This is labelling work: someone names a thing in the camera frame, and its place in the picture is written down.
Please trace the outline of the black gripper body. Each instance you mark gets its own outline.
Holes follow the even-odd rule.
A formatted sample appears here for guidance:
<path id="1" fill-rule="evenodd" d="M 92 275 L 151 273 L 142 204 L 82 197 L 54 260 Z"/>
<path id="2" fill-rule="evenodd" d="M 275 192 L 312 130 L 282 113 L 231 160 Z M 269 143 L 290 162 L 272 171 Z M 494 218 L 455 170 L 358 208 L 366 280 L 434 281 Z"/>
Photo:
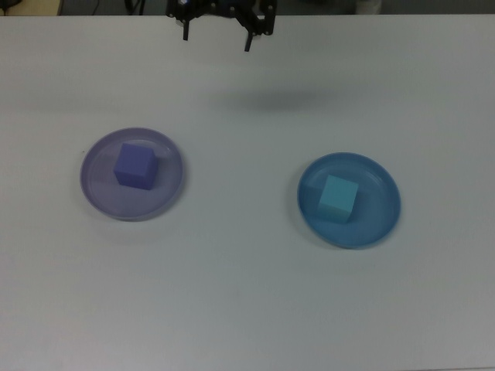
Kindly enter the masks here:
<path id="1" fill-rule="evenodd" d="M 247 1 L 234 0 L 206 0 L 195 1 L 193 14 L 195 16 L 215 15 L 215 16 L 235 16 L 248 11 Z"/>

